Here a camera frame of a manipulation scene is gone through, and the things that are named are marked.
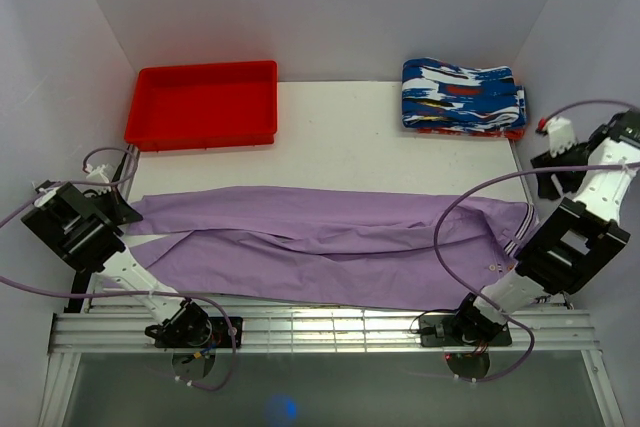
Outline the red plastic tray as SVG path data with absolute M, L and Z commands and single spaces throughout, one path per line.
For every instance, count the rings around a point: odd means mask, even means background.
M 124 139 L 142 152 L 270 145 L 277 88 L 273 60 L 144 68 Z

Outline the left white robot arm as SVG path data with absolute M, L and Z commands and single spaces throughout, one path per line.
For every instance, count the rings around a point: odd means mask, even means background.
M 134 258 L 123 226 L 143 220 L 115 187 L 80 191 L 69 182 L 46 181 L 22 223 L 79 273 L 95 274 L 130 293 L 155 323 L 145 335 L 158 348 L 200 348 L 213 338 L 207 313 L 163 284 Z

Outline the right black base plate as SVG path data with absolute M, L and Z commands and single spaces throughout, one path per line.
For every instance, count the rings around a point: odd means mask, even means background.
M 419 318 L 418 333 L 423 347 L 507 347 L 512 337 L 507 326 L 482 330 L 453 313 L 430 313 Z

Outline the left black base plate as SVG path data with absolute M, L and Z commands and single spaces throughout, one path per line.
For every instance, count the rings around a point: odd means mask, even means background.
M 229 329 L 223 317 L 208 317 L 191 323 L 178 321 L 165 325 L 151 325 L 144 334 L 151 338 L 156 348 L 194 348 L 204 349 L 211 345 L 231 348 L 231 333 L 235 335 L 235 345 L 241 345 L 242 317 L 230 317 Z

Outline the purple trousers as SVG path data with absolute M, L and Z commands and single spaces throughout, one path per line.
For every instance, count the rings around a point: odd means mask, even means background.
M 150 195 L 136 260 L 179 291 L 402 310 L 453 309 L 498 280 L 535 224 L 483 197 L 228 187 Z

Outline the red folded trousers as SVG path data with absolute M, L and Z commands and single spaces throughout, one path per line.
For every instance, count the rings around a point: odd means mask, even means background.
M 434 135 L 449 135 L 449 136 L 467 136 L 467 137 L 480 137 L 480 138 L 505 138 L 511 141 L 518 141 L 524 137 L 526 133 L 525 127 L 510 128 L 510 129 L 498 129 L 490 131 L 471 131 L 471 130 L 456 130 L 452 128 L 419 128 L 418 133 L 421 134 L 434 134 Z

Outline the blue patterned folded trousers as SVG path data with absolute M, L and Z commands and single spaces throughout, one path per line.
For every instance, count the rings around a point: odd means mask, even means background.
M 402 67 L 401 121 L 416 130 L 526 127 L 525 90 L 507 66 L 471 68 L 410 59 Z

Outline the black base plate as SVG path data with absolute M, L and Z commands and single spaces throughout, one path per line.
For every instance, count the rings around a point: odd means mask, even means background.
M 423 347 L 507 347 L 512 337 L 507 326 L 482 330 L 453 313 L 430 313 L 419 318 L 418 333 Z
M 165 325 L 151 325 L 144 334 L 151 338 L 156 348 L 194 348 L 204 349 L 211 345 L 231 348 L 231 333 L 235 335 L 235 345 L 241 345 L 242 317 L 230 317 L 229 329 L 223 317 L 208 317 L 191 323 L 178 321 Z

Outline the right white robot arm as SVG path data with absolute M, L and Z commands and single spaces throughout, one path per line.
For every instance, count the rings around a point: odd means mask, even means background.
M 615 114 L 588 140 L 564 117 L 540 122 L 549 148 L 534 157 L 537 193 L 558 205 L 515 251 L 516 264 L 479 294 L 468 294 L 448 323 L 464 344 L 488 344 L 507 318 L 538 297 L 581 290 L 627 245 L 624 197 L 639 167 L 639 114 Z

